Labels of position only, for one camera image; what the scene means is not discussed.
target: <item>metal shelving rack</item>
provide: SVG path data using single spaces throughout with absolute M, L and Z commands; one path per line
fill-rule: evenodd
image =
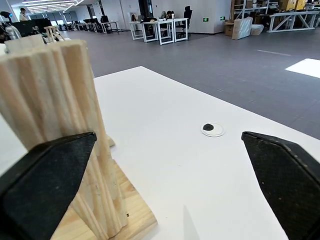
M 266 1 L 266 6 L 246 8 L 247 0 L 243 0 L 243 4 L 234 5 L 235 7 L 236 6 L 242 6 L 242 9 L 234 9 L 234 14 L 238 14 L 235 19 L 238 19 L 239 16 L 241 16 L 241 18 L 244 19 L 245 18 L 245 13 L 248 12 L 248 11 L 252 12 L 252 11 L 255 11 L 255 10 L 263 10 L 263 9 L 265 9 L 265 14 L 267 14 L 268 13 L 268 8 L 269 8 L 269 3 L 270 3 L 270 0 L 267 0 Z

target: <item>cardboard box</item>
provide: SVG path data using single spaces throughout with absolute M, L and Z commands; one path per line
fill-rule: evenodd
M 245 4 L 246 9 L 252 9 L 254 7 L 254 2 L 253 0 L 247 0 Z
M 243 6 L 237 6 L 237 5 L 243 5 L 244 4 L 244 0 L 235 0 L 234 1 L 234 9 L 242 9 Z
M 233 22 L 227 22 L 224 24 L 224 34 L 228 37 L 232 37 L 232 34 L 234 33 L 234 23 Z

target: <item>light wood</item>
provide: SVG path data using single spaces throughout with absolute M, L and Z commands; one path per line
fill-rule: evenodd
M 55 38 L 58 38 L 59 40 L 65 40 L 57 26 L 45 26 L 44 29 L 46 31 L 49 43 L 54 43 Z
M 4 42 L 9 53 L 18 53 L 27 49 L 44 46 L 41 34 L 22 37 Z
M 142 199 L 138 191 L 121 171 L 116 162 L 116 177 L 123 189 L 123 196 L 129 215 L 128 225 L 112 240 L 139 240 L 147 235 L 156 225 L 157 220 Z M 97 240 L 94 233 L 88 228 L 78 214 L 70 207 L 54 232 L 51 240 Z
M 236 2 L 236 0 L 231 0 L 230 20 L 232 22 L 235 20 L 235 2 Z
M 86 43 L 63 41 L 2 57 L 0 74 L 1 114 L 28 150 L 63 136 L 96 133 L 97 142 L 70 206 L 97 239 L 117 235 L 128 224 L 127 210 L 110 154 Z

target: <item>office chair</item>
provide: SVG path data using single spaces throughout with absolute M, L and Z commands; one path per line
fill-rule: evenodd
M 192 16 L 192 11 L 193 11 L 193 10 L 190 9 L 190 6 L 186 6 L 186 7 L 184 8 L 183 17 L 184 17 L 185 19 L 188 19 L 188 20 L 187 20 L 187 26 L 186 26 L 185 24 L 180 24 L 180 23 L 179 23 L 179 25 L 175 26 L 175 28 L 182 28 L 182 32 L 178 34 L 178 37 L 183 38 L 183 36 L 186 34 L 186 28 L 189 29 L 190 19 L 191 19 L 191 16 Z

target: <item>white table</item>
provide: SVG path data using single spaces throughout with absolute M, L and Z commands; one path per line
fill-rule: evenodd
M 177 38 L 176 23 L 185 22 L 185 37 Z M 173 19 L 173 29 L 174 29 L 174 42 L 179 42 L 183 40 L 188 40 L 188 18 L 175 18 Z
M 161 25 L 165 24 L 168 36 L 161 37 Z M 146 28 L 145 25 L 152 25 L 153 27 L 153 32 L 154 32 L 154 38 L 148 39 L 147 34 L 146 34 Z M 150 22 L 143 22 L 142 23 L 142 34 L 143 34 L 143 40 L 145 43 L 151 42 L 151 41 L 159 41 L 160 45 L 163 44 L 170 44 L 175 42 L 175 34 L 174 34 L 174 21 L 172 19 L 168 19 L 165 21 L 150 21 Z
M 102 25 L 102 30 L 103 30 L 104 34 L 107 33 L 107 28 L 106 28 L 105 25 L 109 25 L 110 26 L 111 32 L 118 32 L 119 33 L 118 22 L 117 21 L 102 22 L 101 25 Z
M 112 157 L 158 220 L 145 240 L 288 240 L 264 198 L 243 131 L 300 144 L 320 141 L 144 67 L 101 76 L 95 88 Z M 207 137 L 207 122 L 225 135 Z M 26 150 L 0 117 L 0 171 Z
M 132 35 L 132 40 L 138 40 L 138 39 L 143 39 L 144 35 L 143 34 L 136 34 L 136 30 L 138 29 L 139 26 L 141 26 L 142 24 L 139 21 L 131 21 L 129 22 L 129 26 L 130 26 L 130 31 L 131 31 L 131 35 Z
M 142 35 L 143 35 L 143 41 L 145 43 L 148 43 L 148 42 L 153 42 L 153 41 L 158 41 L 159 40 L 159 36 L 158 36 L 158 22 L 157 21 L 150 21 L 150 22 L 143 22 L 141 23 L 142 25 Z M 147 25 L 151 25 L 152 28 L 153 28 L 153 33 L 154 33 L 154 38 L 149 38 L 148 37 L 153 37 L 152 36 L 147 36 L 147 33 L 146 33 L 146 26 Z

